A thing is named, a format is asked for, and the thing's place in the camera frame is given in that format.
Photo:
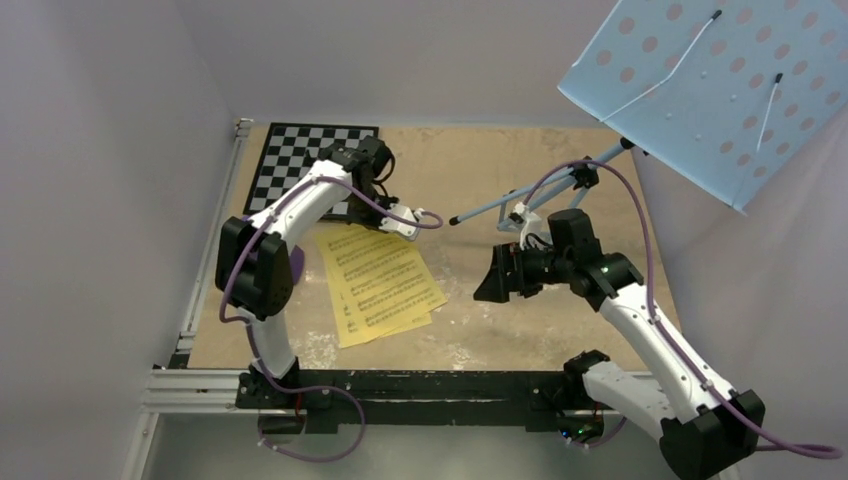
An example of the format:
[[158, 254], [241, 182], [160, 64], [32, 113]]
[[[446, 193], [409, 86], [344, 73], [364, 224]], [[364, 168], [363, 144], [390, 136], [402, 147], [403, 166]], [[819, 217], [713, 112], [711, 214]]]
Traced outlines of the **yellow sheet music page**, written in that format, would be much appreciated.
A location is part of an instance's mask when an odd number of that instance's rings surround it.
[[366, 314], [346, 300], [342, 281], [334, 269], [326, 267], [325, 271], [341, 348], [365, 344], [378, 338], [397, 335], [432, 323], [430, 313], [420, 316], [414, 316], [410, 313]]
[[335, 227], [315, 242], [325, 268], [342, 281], [346, 300], [366, 314], [420, 316], [447, 302], [417, 247], [397, 235]]

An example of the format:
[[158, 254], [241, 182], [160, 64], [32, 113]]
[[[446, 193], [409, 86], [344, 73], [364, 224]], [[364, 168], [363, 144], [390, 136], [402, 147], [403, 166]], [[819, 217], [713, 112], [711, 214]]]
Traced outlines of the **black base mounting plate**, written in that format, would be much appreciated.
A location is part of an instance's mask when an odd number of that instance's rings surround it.
[[341, 426], [521, 427], [594, 441], [618, 426], [563, 371], [299, 370], [277, 390], [256, 369], [238, 377], [235, 406], [331, 434]]

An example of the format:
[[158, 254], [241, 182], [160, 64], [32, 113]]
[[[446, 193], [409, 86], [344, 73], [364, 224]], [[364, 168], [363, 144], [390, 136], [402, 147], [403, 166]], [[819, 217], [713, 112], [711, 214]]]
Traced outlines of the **purple metronome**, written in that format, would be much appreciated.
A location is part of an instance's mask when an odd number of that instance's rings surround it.
[[291, 269], [292, 284], [297, 285], [305, 269], [305, 252], [302, 248], [295, 245], [289, 254], [289, 263]]

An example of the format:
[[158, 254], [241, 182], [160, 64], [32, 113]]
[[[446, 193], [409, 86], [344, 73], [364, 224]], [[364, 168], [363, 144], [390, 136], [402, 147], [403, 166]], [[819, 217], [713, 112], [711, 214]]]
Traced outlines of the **black white chessboard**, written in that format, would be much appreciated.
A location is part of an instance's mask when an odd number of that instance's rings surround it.
[[366, 136], [379, 136], [371, 125], [271, 123], [244, 202], [245, 216], [271, 206], [310, 170], [318, 151], [333, 143], [357, 147]]

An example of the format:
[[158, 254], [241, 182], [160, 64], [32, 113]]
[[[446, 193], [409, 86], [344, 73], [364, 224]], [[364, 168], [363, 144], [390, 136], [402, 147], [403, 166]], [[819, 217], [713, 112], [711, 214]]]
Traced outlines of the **light blue music stand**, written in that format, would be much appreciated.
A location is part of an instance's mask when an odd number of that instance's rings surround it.
[[515, 227], [635, 151], [748, 215], [775, 176], [847, 118], [847, 15], [837, 1], [619, 1], [558, 91], [616, 142], [560, 160], [450, 225], [512, 202]]

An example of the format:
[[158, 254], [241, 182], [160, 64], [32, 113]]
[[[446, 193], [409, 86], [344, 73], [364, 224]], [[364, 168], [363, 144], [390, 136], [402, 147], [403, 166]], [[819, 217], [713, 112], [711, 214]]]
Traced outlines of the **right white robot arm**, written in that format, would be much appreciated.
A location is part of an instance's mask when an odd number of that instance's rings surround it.
[[635, 265], [621, 253], [605, 253], [581, 209], [547, 218], [550, 240], [533, 244], [535, 232], [496, 245], [473, 297], [506, 303], [529, 298], [545, 285], [566, 285], [631, 345], [649, 369], [648, 383], [624, 371], [598, 350], [563, 366], [562, 386], [547, 394], [552, 407], [565, 399], [611, 407], [656, 441], [679, 479], [728, 479], [757, 447], [755, 428], [765, 405], [752, 390], [741, 392], [695, 352], [648, 292]]

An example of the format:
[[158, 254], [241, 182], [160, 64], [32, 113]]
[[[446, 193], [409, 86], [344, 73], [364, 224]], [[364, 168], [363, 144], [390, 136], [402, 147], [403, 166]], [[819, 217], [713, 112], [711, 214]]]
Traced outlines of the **aluminium frame rail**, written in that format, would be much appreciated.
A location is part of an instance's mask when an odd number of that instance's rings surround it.
[[[480, 220], [446, 226], [421, 244], [437, 276], [450, 284], [435, 323], [410, 338], [406, 370], [563, 371], [573, 357], [598, 350], [642, 381], [654, 380], [629, 342], [565, 285], [533, 300], [496, 305], [474, 301], [490, 248], [508, 235]], [[594, 441], [521, 427], [368, 426], [350, 456], [308, 464], [257, 443], [264, 425], [285, 447], [326, 454], [356, 436], [354, 426], [331, 434], [276, 433], [289, 420], [273, 411], [235, 406], [233, 369], [159, 369], [143, 404], [152, 437], [133, 456], [135, 479], [670, 479], [658, 444], [608, 407], [618, 426]]]

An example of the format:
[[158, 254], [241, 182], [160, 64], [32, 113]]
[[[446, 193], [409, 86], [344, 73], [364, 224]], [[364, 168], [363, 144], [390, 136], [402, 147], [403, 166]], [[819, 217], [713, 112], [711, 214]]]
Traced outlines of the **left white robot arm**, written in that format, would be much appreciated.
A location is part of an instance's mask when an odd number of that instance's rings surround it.
[[367, 136], [349, 147], [334, 142], [320, 149], [307, 173], [270, 206], [231, 217], [219, 234], [215, 286], [223, 298], [221, 322], [245, 326], [253, 359], [265, 377], [259, 395], [272, 408], [297, 399], [296, 364], [282, 317], [295, 286], [294, 252], [303, 235], [336, 204], [347, 203], [344, 222], [407, 239], [418, 233], [417, 216], [377, 186], [395, 155], [385, 142]]

